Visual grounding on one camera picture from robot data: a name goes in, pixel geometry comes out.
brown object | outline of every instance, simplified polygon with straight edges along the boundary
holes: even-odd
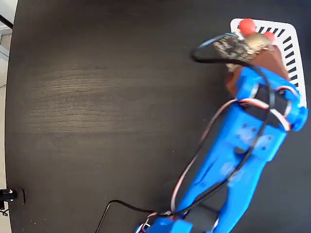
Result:
[[[273,45],[273,49],[274,51],[264,50],[252,61],[250,61],[250,63],[268,69],[289,81],[290,79],[288,77],[287,70],[283,65],[281,51],[275,45]],[[233,96],[236,94],[236,82],[239,79],[242,69],[244,69],[244,67],[236,68],[232,73],[229,74],[229,77],[225,81],[228,90]]]

white tray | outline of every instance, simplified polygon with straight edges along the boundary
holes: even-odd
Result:
[[[231,21],[230,27],[233,33],[240,34],[238,25],[242,18]],[[274,44],[278,45],[282,53],[283,63],[291,79],[290,83],[296,85],[301,94],[300,106],[307,106],[305,78],[303,75],[302,61],[296,29],[288,23],[279,23],[265,20],[254,20],[256,32],[270,31],[275,34]]]

black table surface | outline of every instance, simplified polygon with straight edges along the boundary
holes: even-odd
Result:
[[[10,204],[12,232],[92,233],[112,199],[168,208],[207,121],[229,99],[225,67],[192,62],[190,49],[236,17],[291,23],[309,95],[308,2],[20,0],[5,162],[7,185],[23,187],[27,201]],[[233,232],[310,232],[310,132],[308,121],[290,133]],[[144,218],[114,206],[101,232],[131,233]]]

red ball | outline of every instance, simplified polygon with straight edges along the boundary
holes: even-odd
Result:
[[[271,33],[271,32],[265,32],[264,35],[265,35],[266,37],[268,37],[268,39],[269,39],[271,42],[273,42],[274,39],[275,39],[274,34]]]
[[[256,25],[251,18],[243,19],[238,28],[243,35],[249,35],[256,31]]]

blue robotic arm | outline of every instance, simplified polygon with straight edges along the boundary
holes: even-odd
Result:
[[[268,77],[274,90],[287,86],[297,92],[296,87],[284,78],[264,68],[260,69]],[[253,70],[244,68],[237,82],[236,99],[251,98],[254,96],[254,90],[258,91],[258,87],[264,88],[264,85],[262,77]],[[283,97],[288,103],[286,119],[291,129],[298,131],[305,124],[308,111],[305,107],[299,107],[299,94],[294,95],[293,92],[285,89]],[[228,178],[242,160],[242,156],[235,152],[236,148],[247,150],[257,136],[262,123],[260,118],[249,113],[239,103],[234,103],[229,108],[213,147],[206,155],[197,175],[179,203],[177,211],[190,206],[206,190]],[[218,224],[213,229],[214,233],[228,233],[239,221],[250,204],[263,167],[273,159],[286,135],[287,132],[281,124],[266,126],[251,156],[234,178],[227,183],[227,200],[219,212]],[[190,233],[191,231],[191,223],[165,217],[156,219],[154,224],[146,229],[147,233]]]

